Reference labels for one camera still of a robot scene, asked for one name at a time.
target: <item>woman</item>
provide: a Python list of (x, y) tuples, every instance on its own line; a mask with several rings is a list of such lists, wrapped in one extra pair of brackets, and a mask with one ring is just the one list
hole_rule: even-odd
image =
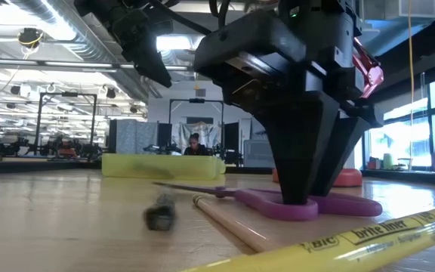
[(205, 146), (199, 144), (199, 134), (194, 133), (189, 137), (190, 147), (186, 148), (184, 155), (209, 156)]

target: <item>scissors blade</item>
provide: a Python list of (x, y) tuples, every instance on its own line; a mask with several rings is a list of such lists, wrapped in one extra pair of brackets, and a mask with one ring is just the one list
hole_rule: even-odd
[(155, 185), (166, 186), (174, 189), (189, 190), (199, 193), (208, 193), (218, 197), (234, 196), (235, 189), (227, 189), (226, 187), (204, 187), (204, 186), (189, 186), (182, 184), (167, 184), (165, 182), (153, 182)]

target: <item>pink scissors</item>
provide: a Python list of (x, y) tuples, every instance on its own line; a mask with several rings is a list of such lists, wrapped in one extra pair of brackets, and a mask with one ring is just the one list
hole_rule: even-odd
[(262, 215), (281, 221), (313, 220), (319, 213), (366, 217), (377, 216), (382, 213), (382, 205), (379, 202), (342, 193), (329, 193), (328, 196), (309, 196), (305, 205), (284, 205), (279, 190), (200, 187), (163, 182), (154, 182), (154, 184), (208, 193), (218, 198), (231, 196), (236, 201), (258, 210)]

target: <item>wooden table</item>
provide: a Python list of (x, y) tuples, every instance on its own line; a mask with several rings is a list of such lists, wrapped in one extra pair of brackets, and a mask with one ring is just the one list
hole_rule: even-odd
[[(274, 188), (270, 175), (227, 175), (231, 187)], [(379, 201), (377, 218), (320, 215), (310, 222), (267, 219), (232, 199), (216, 205), (283, 245), (340, 233), (435, 207), (435, 187), (367, 180), (334, 189)], [(0, 271), (178, 271), (253, 251), (191, 205), (178, 191), (172, 232), (148, 231), (142, 211), (158, 195), (150, 181), (102, 178), (96, 170), (0, 175)], [(435, 272), (435, 247), (383, 272)]]

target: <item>yellow highlighter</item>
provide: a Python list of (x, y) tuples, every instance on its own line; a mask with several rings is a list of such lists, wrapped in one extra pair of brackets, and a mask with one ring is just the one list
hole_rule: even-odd
[(435, 209), (186, 271), (371, 271), (434, 245)]

